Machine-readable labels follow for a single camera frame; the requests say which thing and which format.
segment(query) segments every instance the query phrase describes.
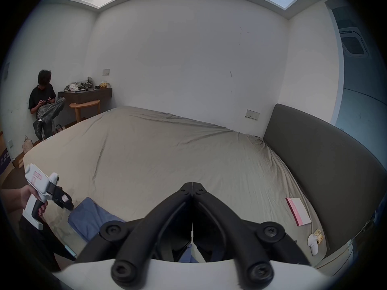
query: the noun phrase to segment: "sneaker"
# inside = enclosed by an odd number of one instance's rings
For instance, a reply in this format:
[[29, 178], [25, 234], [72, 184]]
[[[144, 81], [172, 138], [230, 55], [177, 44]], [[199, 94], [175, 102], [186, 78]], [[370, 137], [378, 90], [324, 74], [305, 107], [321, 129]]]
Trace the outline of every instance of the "sneaker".
[[32, 125], [34, 126], [34, 131], [36, 136], [38, 137], [39, 140], [42, 140], [43, 120], [41, 119], [36, 120]]

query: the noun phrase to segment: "camouflage pants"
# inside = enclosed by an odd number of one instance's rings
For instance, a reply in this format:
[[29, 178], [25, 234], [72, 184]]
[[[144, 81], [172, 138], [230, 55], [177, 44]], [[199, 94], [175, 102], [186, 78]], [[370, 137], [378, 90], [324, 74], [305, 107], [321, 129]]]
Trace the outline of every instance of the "camouflage pants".
[[53, 135], [52, 120], [65, 107], [65, 101], [66, 99], [64, 97], [60, 97], [54, 103], [43, 105], [37, 110], [37, 119], [43, 121], [43, 131], [46, 138]]

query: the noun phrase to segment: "gray upholstered headboard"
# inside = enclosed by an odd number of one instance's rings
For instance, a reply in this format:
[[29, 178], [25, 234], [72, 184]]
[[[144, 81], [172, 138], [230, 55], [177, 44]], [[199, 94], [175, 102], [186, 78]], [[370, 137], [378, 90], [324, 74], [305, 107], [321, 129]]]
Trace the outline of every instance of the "gray upholstered headboard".
[[371, 152], [297, 109], [276, 104], [264, 142], [285, 162], [317, 212], [327, 254], [363, 228], [387, 190], [387, 172]]

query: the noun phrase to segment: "wall-mounted desk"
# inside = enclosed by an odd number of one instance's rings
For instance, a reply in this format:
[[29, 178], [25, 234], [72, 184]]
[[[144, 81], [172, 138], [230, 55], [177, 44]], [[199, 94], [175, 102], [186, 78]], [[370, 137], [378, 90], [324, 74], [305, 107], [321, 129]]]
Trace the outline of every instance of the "wall-mounted desk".
[[69, 103], [85, 103], [94, 100], [101, 100], [106, 97], [111, 98], [113, 95], [113, 88], [89, 89], [79, 92], [73, 91], [59, 91], [58, 97], [65, 97]]

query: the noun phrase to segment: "pink book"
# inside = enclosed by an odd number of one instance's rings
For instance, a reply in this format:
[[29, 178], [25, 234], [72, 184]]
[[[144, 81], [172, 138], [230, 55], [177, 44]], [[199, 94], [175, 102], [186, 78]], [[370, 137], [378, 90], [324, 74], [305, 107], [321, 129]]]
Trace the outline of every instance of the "pink book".
[[290, 210], [293, 213], [298, 226], [310, 224], [312, 222], [300, 198], [286, 198], [286, 201], [289, 204]]

